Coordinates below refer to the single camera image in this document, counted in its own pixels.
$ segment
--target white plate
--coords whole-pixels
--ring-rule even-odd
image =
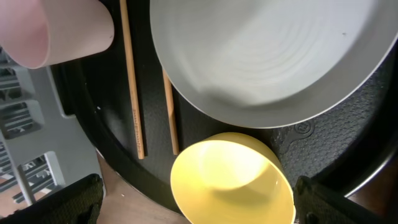
[[[229,124],[310,119],[355,91],[398,33],[397,0],[152,0],[174,87]]]

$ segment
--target round tray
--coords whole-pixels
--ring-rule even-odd
[[[137,158],[118,1],[103,1],[115,23],[105,52],[52,67],[66,111],[75,114],[109,165],[138,191],[180,212],[170,188],[175,156],[169,133],[162,67],[154,49],[149,1],[129,1],[140,114],[147,157]],[[277,129],[219,122],[174,91],[181,149],[214,134],[239,132],[266,143],[292,186],[300,175],[343,195],[352,194],[390,160],[398,146],[398,67],[395,50],[347,100],[316,118]]]

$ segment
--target wooden chopstick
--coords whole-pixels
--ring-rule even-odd
[[[144,141],[142,140],[142,129],[141,129],[141,119],[139,116],[136,73],[134,71],[134,59],[132,57],[129,15],[127,13],[126,0],[120,0],[120,11],[122,15],[124,49],[126,51],[127,74],[129,77],[131,109],[132,109],[132,117],[134,120],[134,131],[136,135],[138,159],[143,159],[145,158],[144,144],[143,144]]]
[[[164,69],[163,69],[163,82],[164,82],[164,91],[166,93],[167,113],[169,114],[169,126],[172,138],[173,153],[174,155],[178,155],[180,153],[180,149],[178,148],[177,127],[175,125],[172,84],[170,83],[169,77],[167,76],[167,73]]]

